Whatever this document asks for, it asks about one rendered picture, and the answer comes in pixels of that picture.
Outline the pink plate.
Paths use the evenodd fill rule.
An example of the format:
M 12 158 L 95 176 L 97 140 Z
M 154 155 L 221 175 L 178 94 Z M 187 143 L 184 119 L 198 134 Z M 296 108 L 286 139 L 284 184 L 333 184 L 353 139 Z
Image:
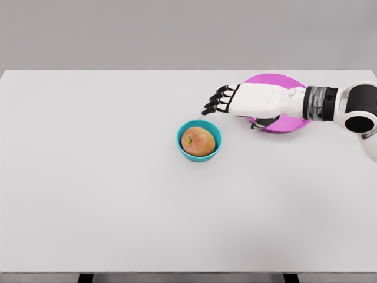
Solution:
M 295 80 L 294 78 L 276 73 L 258 74 L 247 79 L 245 83 L 262 83 L 278 85 L 286 89 L 297 87 L 306 88 L 302 83 Z M 309 124 L 309 121 L 304 120 L 302 118 L 281 115 L 276 122 L 263 128 L 262 130 L 268 133 L 275 134 L 290 133 L 303 128 L 307 124 Z

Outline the red yellow apple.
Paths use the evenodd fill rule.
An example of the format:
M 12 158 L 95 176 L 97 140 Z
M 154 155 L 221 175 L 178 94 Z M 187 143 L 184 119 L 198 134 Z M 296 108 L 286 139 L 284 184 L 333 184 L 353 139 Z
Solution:
M 202 127 L 194 126 L 183 133 L 181 145 L 187 154 L 196 157 L 204 157 L 214 152 L 216 142 L 209 131 Z

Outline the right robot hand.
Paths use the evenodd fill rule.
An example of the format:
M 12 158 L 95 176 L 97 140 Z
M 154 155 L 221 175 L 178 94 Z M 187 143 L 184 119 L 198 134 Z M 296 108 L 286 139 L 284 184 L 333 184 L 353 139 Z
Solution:
M 251 129 L 263 129 L 278 121 L 286 95 L 286 88 L 271 84 L 224 85 L 209 98 L 201 114 L 219 112 L 253 118 Z

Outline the blue bowl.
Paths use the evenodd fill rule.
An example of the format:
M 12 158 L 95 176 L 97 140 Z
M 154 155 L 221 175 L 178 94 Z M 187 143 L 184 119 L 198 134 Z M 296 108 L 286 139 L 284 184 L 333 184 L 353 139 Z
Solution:
M 190 127 L 194 127 L 194 126 L 202 127 L 204 129 L 206 129 L 207 131 L 209 131 L 213 135 L 215 142 L 216 142 L 216 147 L 215 147 L 215 150 L 212 154 L 210 154 L 208 156 L 204 156 L 204 157 L 196 157 L 196 156 L 192 156 L 192 155 L 187 154 L 183 150 L 182 145 L 181 145 L 181 137 L 187 129 L 189 129 Z M 177 146 L 178 146 L 179 150 L 181 151 L 181 153 L 186 158 L 188 158 L 189 160 L 194 161 L 194 162 L 205 162 L 205 161 L 210 160 L 212 157 L 214 157 L 214 155 L 220 150 L 220 148 L 222 146 L 222 142 L 223 142 L 223 135 L 222 135 L 220 129 L 215 124 L 213 124 L 212 122 L 209 122 L 207 120 L 202 120 L 202 119 L 201 120 L 192 120 L 192 121 L 186 122 L 185 124 L 183 124 L 179 128 L 177 135 L 176 135 L 176 142 L 177 142 Z

